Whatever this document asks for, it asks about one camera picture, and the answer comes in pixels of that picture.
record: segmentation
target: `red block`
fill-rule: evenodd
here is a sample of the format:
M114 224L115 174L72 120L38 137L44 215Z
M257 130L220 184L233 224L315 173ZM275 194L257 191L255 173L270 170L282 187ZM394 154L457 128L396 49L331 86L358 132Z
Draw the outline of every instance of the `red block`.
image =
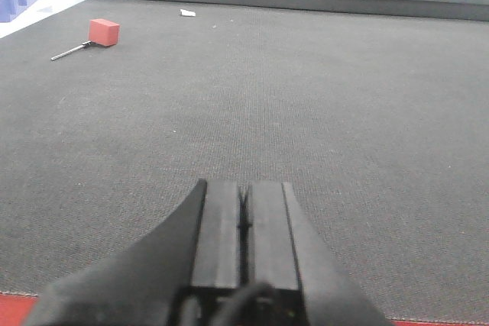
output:
M90 21L89 40L103 46L115 45L119 39L119 28L117 23L106 19L92 19Z

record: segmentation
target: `black plastic part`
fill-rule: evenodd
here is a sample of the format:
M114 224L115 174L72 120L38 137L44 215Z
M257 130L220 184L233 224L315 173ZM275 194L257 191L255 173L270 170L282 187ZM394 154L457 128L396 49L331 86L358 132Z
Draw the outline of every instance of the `black plastic part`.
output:
M49 285L24 326L163 326L190 283L206 181L126 251Z
M24 326L208 325L243 281L274 286L281 326L392 326L325 248L291 184L256 182L242 199L236 182L205 180L126 251L49 285ZM240 323L269 326L271 301Z
M248 210L252 211L248 238L250 282L268 282L279 290L298 291L296 264L280 182L251 185Z
M283 184L309 326L392 326L336 263Z
M239 191L236 182L207 185L192 286L233 290L239 287Z

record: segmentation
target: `screwdriver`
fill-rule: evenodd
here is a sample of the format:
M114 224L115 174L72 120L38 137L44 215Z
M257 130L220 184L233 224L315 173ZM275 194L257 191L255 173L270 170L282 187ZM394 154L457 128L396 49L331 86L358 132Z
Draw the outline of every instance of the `screwdriver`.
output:
M71 53L74 53L75 51L78 51L78 50L81 50L81 49L86 49L87 47L90 47L93 44L94 43L92 41L86 41L83 44L81 44L81 45L79 45L77 47L74 47L71 50L65 51L64 53L61 53L59 55L56 55L56 56L51 57L51 60L54 61L54 60L57 60L57 59L59 59L59 58L61 58L63 56L70 55Z

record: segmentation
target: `black cable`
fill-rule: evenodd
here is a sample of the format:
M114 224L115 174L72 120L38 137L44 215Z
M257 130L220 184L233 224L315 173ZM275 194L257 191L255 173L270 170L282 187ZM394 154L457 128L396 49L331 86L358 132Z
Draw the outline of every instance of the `black cable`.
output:
M183 301L178 326L198 326L200 305L197 297L192 296Z
M239 289L217 312L210 326L235 326L243 308L260 295L266 295L278 306L277 290L266 282L258 282Z

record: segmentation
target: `red floor border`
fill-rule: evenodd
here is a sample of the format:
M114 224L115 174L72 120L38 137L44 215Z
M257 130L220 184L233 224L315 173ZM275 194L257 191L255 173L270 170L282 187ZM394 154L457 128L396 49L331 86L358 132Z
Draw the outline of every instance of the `red floor border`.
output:
M21 326L37 297L32 295L11 295L0 293L0 326ZM450 324L442 322L396 321L394 326L477 326L473 324Z

